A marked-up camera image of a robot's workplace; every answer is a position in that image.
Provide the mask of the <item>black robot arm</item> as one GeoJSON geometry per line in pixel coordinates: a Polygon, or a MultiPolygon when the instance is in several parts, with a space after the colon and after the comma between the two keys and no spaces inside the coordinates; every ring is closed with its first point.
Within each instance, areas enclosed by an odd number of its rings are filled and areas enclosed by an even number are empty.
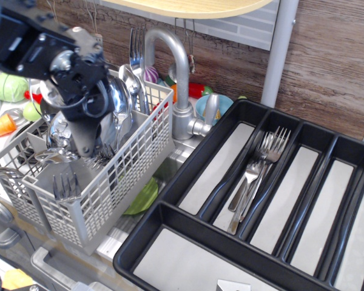
{"type": "Polygon", "coordinates": [[[0,1],[0,70],[45,81],[45,101],[64,115],[79,156],[96,155],[114,104],[103,48],[88,31],[56,22],[35,1],[0,1]]]}

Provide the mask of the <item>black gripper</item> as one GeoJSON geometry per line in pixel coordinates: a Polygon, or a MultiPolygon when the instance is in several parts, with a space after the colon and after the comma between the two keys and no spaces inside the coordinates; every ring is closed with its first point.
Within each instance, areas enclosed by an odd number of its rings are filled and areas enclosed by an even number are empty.
{"type": "Polygon", "coordinates": [[[91,157],[99,125],[113,110],[103,48],[80,27],[47,30],[39,34],[39,43],[43,48],[41,79],[59,93],[49,103],[68,121],[79,155],[91,157]]]}

